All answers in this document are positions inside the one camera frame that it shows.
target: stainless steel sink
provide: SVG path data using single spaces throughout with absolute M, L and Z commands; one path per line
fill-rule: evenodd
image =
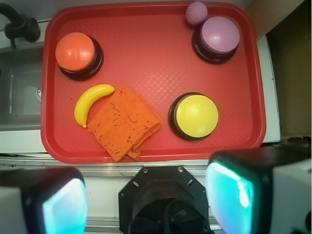
M 0 131 L 40 129 L 43 42 L 0 50 Z

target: yellow banana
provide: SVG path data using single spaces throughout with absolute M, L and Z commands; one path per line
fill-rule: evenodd
M 109 84 L 99 84 L 95 85 L 88 90 L 86 90 L 78 99 L 74 116 L 76 122 L 82 127 L 87 127 L 87 118 L 89 110 L 93 103 L 101 97 L 110 95 L 115 91 L 115 88 Z

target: textured ball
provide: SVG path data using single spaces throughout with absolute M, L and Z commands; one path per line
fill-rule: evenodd
M 208 10 L 205 4 L 196 1 L 186 9 L 186 20 L 190 25 L 200 25 L 207 17 Z

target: yellow button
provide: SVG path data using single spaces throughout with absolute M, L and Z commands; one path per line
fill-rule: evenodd
M 186 135 L 206 137 L 218 123 L 218 110 L 208 97 L 191 95 L 180 102 L 176 110 L 176 122 Z

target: faucet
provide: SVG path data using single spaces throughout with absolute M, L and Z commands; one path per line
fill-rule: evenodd
M 10 5 L 0 3 L 0 14 L 7 17 L 11 23 L 4 27 L 4 33 L 11 40 L 11 46 L 15 49 L 15 38 L 25 38 L 28 42 L 35 42 L 40 37 L 40 29 L 37 20 L 20 15 Z

